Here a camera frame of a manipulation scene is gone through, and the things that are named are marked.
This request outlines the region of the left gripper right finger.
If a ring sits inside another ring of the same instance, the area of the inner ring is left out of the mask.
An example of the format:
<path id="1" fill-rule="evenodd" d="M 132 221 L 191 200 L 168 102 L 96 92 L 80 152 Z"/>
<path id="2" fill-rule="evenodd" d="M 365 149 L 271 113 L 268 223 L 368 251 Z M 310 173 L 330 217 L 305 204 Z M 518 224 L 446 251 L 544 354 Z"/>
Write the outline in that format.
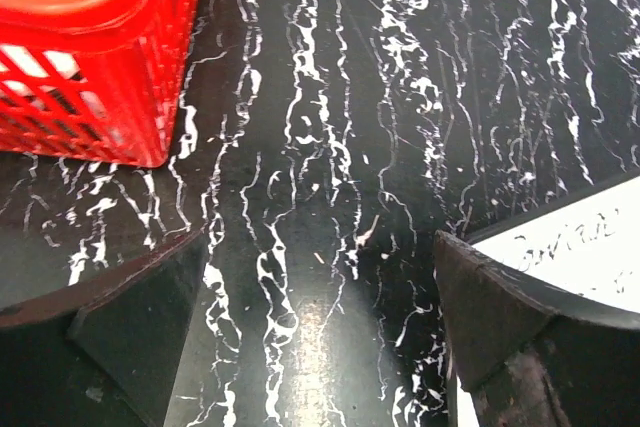
<path id="1" fill-rule="evenodd" d="M 636 426 L 639 316 L 434 242 L 453 371 L 482 426 Z"/>

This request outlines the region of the white rectangular whiteboard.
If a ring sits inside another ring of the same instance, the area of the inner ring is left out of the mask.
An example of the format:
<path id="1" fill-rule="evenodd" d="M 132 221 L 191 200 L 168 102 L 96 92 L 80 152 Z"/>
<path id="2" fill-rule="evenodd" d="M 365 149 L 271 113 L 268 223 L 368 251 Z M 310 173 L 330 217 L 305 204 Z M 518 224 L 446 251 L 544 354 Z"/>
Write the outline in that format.
<path id="1" fill-rule="evenodd" d="M 517 271 L 639 316 L 639 182 L 635 178 L 464 242 Z M 449 346 L 448 355 L 450 424 L 482 426 L 470 394 L 453 371 Z"/>

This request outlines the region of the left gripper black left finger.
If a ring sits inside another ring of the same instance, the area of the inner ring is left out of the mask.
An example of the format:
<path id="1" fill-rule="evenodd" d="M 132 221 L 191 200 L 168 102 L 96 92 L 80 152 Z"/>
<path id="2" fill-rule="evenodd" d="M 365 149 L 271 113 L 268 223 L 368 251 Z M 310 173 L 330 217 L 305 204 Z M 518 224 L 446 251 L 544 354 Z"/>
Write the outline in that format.
<path id="1" fill-rule="evenodd" d="M 3 307 L 2 425 L 163 425 L 207 256 L 194 231 Z"/>

